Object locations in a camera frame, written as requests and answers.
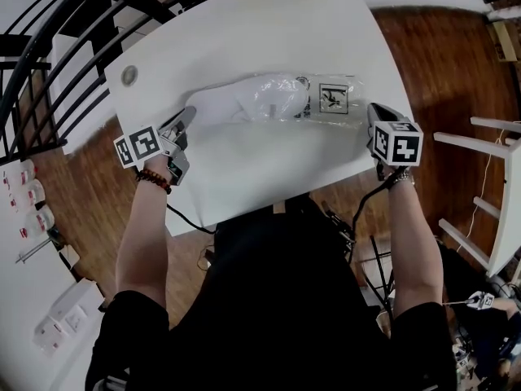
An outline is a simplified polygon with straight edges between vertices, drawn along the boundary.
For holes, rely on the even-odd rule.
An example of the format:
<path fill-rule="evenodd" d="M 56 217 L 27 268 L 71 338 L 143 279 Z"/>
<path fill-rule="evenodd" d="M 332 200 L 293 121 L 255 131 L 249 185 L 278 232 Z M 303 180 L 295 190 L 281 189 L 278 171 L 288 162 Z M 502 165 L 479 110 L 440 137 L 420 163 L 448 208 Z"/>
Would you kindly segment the white box red label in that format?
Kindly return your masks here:
<path fill-rule="evenodd" d="M 45 317 L 34 330 L 33 343 L 51 358 L 67 338 L 60 325 L 50 317 Z"/>

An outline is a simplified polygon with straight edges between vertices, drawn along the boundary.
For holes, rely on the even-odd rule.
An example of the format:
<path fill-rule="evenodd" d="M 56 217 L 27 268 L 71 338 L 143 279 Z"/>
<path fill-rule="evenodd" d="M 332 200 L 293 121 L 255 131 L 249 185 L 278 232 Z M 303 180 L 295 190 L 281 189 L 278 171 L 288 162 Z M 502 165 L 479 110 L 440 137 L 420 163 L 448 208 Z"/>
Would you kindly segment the thin metal rod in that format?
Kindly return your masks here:
<path fill-rule="evenodd" d="M 21 253 L 19 257 L 16 259 L 15 263 L 25 263 L 30 257 L 35 255 L 38 251 L 40 251 L 42 248 L 48 245 L 48 243 L 51 242 L 51 239 L 45 239 L 26 253 Z"/>

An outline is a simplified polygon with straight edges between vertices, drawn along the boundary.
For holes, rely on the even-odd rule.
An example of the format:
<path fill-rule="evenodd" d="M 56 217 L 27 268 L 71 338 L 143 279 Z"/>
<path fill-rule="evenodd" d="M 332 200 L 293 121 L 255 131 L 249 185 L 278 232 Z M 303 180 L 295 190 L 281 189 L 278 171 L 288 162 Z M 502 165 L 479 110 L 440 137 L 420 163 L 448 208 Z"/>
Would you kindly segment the person's left forearm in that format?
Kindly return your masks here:
<path fill-rule="evenodd" d="M 116 290 L 140 292 L 162 307 L 169 265 L 166 208 L 163 187 L 138 182 L 116 259 Z"/>

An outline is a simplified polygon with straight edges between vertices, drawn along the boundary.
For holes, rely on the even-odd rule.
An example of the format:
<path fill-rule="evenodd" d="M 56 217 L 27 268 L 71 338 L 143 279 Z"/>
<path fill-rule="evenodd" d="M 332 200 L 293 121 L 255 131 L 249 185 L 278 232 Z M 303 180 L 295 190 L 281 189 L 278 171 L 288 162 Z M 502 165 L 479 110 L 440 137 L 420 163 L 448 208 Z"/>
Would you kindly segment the white side table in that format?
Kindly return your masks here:
<path fill-rule="evenodd" d="M 519 135 L 510 145 L 496 144 L 477 138 L 435 132 L 437 142 L 464 147 L 476 152 L 495 156 L 504 160 L 503 197 L 501 207 L 495 208 L 485 200 L 475 197 L 476 207 L 498 220 L 497 234 L 490 256 L 486 256 L 472 241 L 445 219 L 439 220 L 439 227 L 463 247 L 486 271 L 487 276 L 497 275 L 521 248 L 521 123 L 471 118 L 471 124 L 497 130 L 506 130 Z"/>

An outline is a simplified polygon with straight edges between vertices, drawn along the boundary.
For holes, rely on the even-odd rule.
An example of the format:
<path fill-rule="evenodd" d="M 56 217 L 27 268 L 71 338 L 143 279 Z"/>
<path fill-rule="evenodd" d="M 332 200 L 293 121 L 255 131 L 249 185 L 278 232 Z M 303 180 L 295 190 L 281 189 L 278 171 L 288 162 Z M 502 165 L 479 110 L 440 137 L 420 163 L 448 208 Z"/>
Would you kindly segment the black metal railing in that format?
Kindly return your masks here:
<path fill-rule="evenodd" d="M 0 30 L 0 165 L 64 146 L 106 81 L 100 74 L 59 113 L 86 75 L 102 73 L 142 26 L 205 1 L 34 1 Z"/>

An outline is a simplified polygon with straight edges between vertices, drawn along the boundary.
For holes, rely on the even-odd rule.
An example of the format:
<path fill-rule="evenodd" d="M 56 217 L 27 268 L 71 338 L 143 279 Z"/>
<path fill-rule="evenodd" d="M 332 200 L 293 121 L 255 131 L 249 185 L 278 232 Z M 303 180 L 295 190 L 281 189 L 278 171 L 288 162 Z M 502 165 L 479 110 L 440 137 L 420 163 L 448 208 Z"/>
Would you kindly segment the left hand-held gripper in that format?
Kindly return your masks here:
<path fill-rule="evenodd" d="M 123 169 L 143 165 L 155 156 L 168 158 L 167 170 L 171 182 L 178 186 L 190 165 L 186 158 L 186 130 L 196 115 L 196 108 L 187 106 L 164 122 L 159 130 L 153 125 L 132 134 L 123 134 L 113 141 L 116 155 Z"/>

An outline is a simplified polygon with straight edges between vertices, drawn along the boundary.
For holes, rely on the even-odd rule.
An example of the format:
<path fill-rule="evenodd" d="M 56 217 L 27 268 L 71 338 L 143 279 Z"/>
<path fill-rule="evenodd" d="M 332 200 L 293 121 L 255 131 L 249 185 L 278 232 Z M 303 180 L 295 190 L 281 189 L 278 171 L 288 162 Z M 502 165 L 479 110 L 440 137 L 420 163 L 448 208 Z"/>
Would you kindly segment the small white printed box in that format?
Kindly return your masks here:
<path fill-rule="evenodd" d="M 63 317 L 63 329 L 69 335 L 76 335 L 87 324 L 89 316 L 79 305 L 74 305 Z"/>

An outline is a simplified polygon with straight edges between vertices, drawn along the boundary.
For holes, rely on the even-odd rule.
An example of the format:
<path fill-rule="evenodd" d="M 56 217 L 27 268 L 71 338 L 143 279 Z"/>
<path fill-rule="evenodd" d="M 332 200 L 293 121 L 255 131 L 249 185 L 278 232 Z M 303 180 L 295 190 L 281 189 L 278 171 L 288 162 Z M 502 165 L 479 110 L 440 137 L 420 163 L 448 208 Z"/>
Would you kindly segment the person's right forearm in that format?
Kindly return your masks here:
<path fill-rule="evenodd" d="M 425 303 L 440 304 L 442 258 L 414 185 L 400 182 L 388 190 L 388 206 L 396 283 L 393 314 L 398 316 Z"/>

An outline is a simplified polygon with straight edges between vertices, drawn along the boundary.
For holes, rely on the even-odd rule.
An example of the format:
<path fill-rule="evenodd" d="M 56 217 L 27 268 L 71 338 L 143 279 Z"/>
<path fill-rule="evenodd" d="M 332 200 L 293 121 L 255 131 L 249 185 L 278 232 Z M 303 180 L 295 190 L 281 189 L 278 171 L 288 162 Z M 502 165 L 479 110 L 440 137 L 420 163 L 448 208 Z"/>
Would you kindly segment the clear plastic bag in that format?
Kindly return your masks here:
<path fill-rule="evenodd" d="M 309 121 L 357 128 L 365 120 L 364 85 L 354 76 L 266 73 L 236 83 L 239 121 Z"/>

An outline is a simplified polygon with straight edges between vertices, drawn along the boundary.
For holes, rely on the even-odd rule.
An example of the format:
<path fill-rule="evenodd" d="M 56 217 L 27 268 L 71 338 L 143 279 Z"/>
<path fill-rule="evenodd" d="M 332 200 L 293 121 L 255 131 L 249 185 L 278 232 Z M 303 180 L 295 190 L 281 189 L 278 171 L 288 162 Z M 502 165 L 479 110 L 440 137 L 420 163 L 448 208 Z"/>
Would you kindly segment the silver wristwatch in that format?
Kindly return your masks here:
<path fill-rule="evenodd" d="M 399 168 L 389 175 L 386 181 L 388 190 L 400 182 L 410 182 L 412 185 L 415 184 L 414 176 L 409 168 Z"/>

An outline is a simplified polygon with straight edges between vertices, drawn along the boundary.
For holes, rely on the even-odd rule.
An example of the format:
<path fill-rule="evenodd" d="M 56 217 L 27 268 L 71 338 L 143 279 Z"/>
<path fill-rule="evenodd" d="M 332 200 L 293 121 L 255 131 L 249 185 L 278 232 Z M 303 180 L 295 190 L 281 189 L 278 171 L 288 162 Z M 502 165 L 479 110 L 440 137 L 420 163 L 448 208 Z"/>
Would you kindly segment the person's black shirt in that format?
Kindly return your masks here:
<path fill-rule="evenodd" d="M 137 292 L 108 306 L 85 391 L 456 391 L 444 308 L 422 304 L 384 334 L 320 214 L 227 222 L 176 326 Z"/>

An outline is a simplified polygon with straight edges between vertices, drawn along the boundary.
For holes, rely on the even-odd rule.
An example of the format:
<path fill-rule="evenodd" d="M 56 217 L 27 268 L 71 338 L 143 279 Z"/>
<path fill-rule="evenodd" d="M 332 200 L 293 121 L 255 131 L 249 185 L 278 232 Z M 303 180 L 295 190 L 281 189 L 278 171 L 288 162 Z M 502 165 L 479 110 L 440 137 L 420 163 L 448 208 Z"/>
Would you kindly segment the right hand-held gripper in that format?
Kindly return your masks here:
<path fill-rule="evenodd" d="M 422 155 L 423 132 L 417 123 L 397 110 L 380 103 L 367 106 L 368 148 L 376 161 L 379 181 L 386 179 L 384 166 L 418 166 Z"/>

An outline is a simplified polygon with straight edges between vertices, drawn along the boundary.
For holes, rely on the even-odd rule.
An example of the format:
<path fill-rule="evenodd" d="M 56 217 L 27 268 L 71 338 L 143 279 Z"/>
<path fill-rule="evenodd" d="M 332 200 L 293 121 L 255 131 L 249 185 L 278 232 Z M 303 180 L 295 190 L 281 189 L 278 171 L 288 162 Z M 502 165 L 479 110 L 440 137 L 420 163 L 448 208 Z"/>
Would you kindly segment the cardboard box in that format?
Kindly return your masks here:
<path fill-rule="evenodd" d="M 521 62 L 521 38 L 514 21 L 500 20 L 487 25 L 494 50 L 500 62 Z"/>

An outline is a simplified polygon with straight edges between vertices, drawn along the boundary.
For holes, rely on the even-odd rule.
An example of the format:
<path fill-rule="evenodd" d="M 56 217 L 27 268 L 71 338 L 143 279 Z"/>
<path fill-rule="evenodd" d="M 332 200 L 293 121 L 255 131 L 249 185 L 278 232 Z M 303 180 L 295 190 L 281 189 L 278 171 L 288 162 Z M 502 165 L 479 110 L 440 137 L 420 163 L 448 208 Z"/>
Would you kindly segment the large white box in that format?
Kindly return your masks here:
<path fill-rule="evenodd" d="M 105 298 L 96 282 L 82 279 L 71 286 L 50 308 L 49 316 L 57 322 L 65 319 L 71 312 L 80 310 L 86 317 L 94 314 L 104 303 Z"/>

